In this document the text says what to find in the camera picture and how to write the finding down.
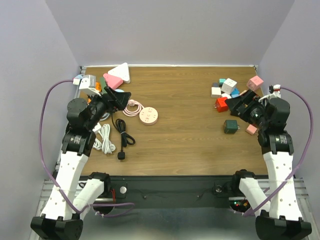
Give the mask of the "pink cube socket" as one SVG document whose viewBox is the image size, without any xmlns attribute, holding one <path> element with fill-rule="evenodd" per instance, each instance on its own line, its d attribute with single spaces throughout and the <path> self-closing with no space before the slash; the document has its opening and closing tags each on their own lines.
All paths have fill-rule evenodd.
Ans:
<svg viewBox="0 0 320 240">
<path fill-rule="evenodd" d="M 261 87 L 261 85 L 264 83 L 264 81 L 258 76 L 254 76 L 250 78 L 246 84 L 246 86 L 251 90 L 251 91 L 256 91 Z"/>
</svg>

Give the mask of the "pink round socket with cable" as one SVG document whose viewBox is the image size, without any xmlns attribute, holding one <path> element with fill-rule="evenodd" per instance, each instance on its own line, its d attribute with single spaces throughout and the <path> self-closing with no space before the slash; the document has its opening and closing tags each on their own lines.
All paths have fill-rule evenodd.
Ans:
<svg viewBox="0 0 320 240">
<path fill-rule="evenodd" d="M 136 110 L 130 111 L 129 107 L 137 107 Z M 154 125 L 159 118 L 158 111 L 153 107 L 144 107 L 140 102 L 130 99 L 127 106 L 122 111 L 122 113 L 127 117 L 138 116 L 140 121 L 146 126 Z"/>
</svg>

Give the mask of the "dark green cube plug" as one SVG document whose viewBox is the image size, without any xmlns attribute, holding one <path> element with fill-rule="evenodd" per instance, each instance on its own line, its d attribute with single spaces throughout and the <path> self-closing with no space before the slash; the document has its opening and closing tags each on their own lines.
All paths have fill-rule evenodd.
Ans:
<svg viewBox="0 0 320 240">
<path fill-rule="evenodd" d="M 240 129 L 240 125 L 237 120 L 227 119 L 223 124 L 223 132 L 225 134 L 234 134 Z"/>
</svg>

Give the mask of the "green power strip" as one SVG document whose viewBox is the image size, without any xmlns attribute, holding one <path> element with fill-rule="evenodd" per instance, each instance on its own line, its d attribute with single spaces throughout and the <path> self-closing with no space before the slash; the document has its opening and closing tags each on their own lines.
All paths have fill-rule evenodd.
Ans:
<svg viewBox="0 0 320 240">
<path fill-rule="evenodd" d="M 106 82 L 106 79 L 104 77 L 100 77 L 99 78 L 99 82 L 100 82 L 100 85 L 101 85 L 102 89 L 104 89 L 107 86 L 107 82 Z"/>
</svg>

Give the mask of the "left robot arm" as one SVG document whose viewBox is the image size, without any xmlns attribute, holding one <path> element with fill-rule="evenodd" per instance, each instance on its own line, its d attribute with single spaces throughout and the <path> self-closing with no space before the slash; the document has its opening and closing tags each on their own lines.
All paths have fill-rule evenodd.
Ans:
<svg viewBox="0 0 320 240">
<path fill-rule="evenodd" d="M 91 154 L 96 133 L 94 128 L 105 113 L 122 111 L 131 97 L 130 92 L 117 92 L 106 86 L 90 102 L 75 98 L 67 105 L 67 128 L 62 139 L 60 167 L 52 179 L 53 188 L 40 216 L 32 218 L 30 227 L 44 240 L 78 240 L 83 220 L 91 207 L 112 207 L 95 203 L 98 197 L 111 193 L 111 178 L 93 172 L 80 193 L 79 179 Z"/>
</svg>

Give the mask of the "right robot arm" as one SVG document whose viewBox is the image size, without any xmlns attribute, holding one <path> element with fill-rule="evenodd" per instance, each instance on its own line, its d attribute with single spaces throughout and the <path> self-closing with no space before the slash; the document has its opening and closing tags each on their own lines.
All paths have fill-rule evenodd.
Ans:
<svg viewBox="0 0 320 240">
<path fill-rule="evenodd" d="M 227 99 L 233 116 L 258 128 L 258 143 L 267 167 L 270 195 L 261 189 L 253 172 L 239 170 L 230 182 L 231 192 L 244 195 L 255 215 L 255 230 L 261 240 L 302 240 L 312 233 L 303 219 L 296 198 L 293 167 L 294 145 L 285 130 L 290 104 L 279 90 L 260 97 L 248 90 Z"/>
</svg>

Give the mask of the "white grey cube plug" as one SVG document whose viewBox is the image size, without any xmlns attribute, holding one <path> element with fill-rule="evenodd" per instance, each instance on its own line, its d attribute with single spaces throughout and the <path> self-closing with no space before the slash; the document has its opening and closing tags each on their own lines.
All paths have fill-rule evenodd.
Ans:
<svg viewBox="0 0 320 240">
<path fill-rule="evenodd" d="M 234 81 L 231 78 L 227 78 L 222 84 L 221 91 L 223 93 L 230 95 L 235 90 L 236 86 L 237 86 L 236 81 Z"/>
</svg>

